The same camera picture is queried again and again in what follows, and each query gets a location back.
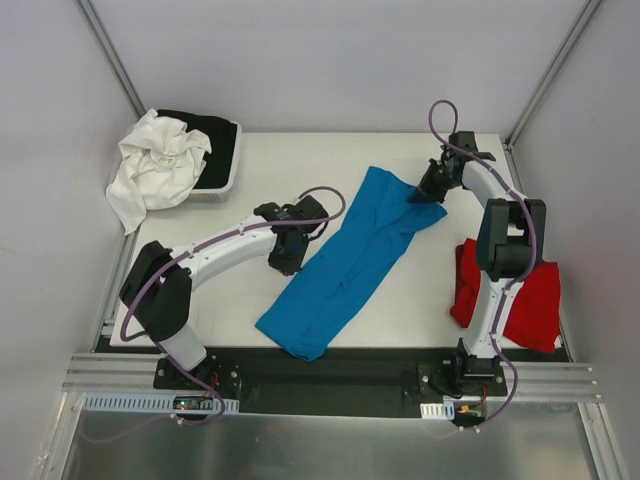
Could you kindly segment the red t-shirt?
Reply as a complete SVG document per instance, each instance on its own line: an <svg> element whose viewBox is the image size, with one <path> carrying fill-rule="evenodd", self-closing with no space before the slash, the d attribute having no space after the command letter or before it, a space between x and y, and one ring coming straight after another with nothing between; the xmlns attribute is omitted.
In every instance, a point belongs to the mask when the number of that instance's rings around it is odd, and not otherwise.
<svg viewBox="0 0 640 480"><path fill-rule="evenodd" d="M476 241L467 238L455 248L456 279L450 315L462 328L471 323L481 272L475 256ZM540 353L556 350L560 332L560 270L556 262L542 261L525 280L511 308L504 335L520 347Z"/></svg>

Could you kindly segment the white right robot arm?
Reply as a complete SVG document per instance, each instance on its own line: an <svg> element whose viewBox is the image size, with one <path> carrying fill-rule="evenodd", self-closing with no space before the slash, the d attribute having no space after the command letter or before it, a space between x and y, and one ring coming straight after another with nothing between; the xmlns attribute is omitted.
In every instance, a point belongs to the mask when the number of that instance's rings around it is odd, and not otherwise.
<svg viewBox="0 0 640 480"><path fill-rule="evenodd" d="M503 376L501 340L517 294L541 262L546 205L511 188L471 131L449 135L408 201L441 204L457 187L471 191L484 209L476 238L480 288L465 334L449 363L428 374L428 385L459 399Z"/></svg>

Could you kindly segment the white t-shirt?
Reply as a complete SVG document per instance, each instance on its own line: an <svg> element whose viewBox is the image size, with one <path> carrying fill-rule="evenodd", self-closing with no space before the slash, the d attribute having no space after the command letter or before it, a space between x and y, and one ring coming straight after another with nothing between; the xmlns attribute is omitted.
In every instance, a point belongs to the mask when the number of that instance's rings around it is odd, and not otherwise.
<svg viewBox="0 0 640 480"><path fill-rule="evenodd" d="M149 211L182 203L199 180L209 137L179 119L150 109L118 144L121 162L106 198L124 233L137 230Z"/></svg>

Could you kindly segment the black robot base mount plate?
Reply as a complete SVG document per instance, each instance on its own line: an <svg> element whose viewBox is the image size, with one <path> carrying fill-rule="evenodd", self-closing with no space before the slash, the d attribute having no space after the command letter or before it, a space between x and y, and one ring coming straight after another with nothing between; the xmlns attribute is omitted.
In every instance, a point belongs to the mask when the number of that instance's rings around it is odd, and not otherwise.
<svg viewBox="0 0 640 480"><path fill-rule="evenodd" d="M450 348L330 348L306 362L278 348L207 352L191 379L159 360L154 388L195 391L206 383L243 413L416 418L421 404L441 401L431 377L453 355Z"/></svg>

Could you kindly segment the blue t-shirt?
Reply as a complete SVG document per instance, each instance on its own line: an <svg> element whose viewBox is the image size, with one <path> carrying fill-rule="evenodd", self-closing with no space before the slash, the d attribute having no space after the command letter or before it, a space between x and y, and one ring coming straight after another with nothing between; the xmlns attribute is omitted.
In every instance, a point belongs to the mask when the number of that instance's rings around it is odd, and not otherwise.
<svg viewBox="0 0 640 480"><path fill-rule="evenodd" d="M414 187L370 167L340 229L306 262L255 327L312 362L359 313L416 233L445 218L439 203L411 203Z"/></svg>

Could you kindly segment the white laundry basket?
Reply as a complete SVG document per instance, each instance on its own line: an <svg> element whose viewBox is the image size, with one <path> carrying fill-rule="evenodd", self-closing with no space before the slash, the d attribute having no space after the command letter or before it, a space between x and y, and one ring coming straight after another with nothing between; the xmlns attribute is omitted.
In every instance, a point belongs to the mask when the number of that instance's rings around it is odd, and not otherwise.
<svg viewBox="0 0 640 480"><path fill-rule="evenodd" d="M115 207L160 210L196 190L228 190L241 134L238 123L221 117L150 109L119 142L121 164L107 199Z"/></svg>

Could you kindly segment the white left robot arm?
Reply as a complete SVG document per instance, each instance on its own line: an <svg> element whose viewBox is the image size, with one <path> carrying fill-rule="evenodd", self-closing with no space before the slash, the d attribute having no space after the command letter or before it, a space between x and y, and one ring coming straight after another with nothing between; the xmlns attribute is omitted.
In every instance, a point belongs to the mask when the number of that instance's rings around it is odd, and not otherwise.
<svg viewBox="0 0 640 480"><path fill-rule="evenodd" d="M119 298L142 331L177 364L177 377L192 389L205 386L212 366L188 324L191 294L213 277L256 257L285 276L301 270L314 232L329 217L310 195L295 204L256 207L237 227L190 246L143 246Z"/></svg>

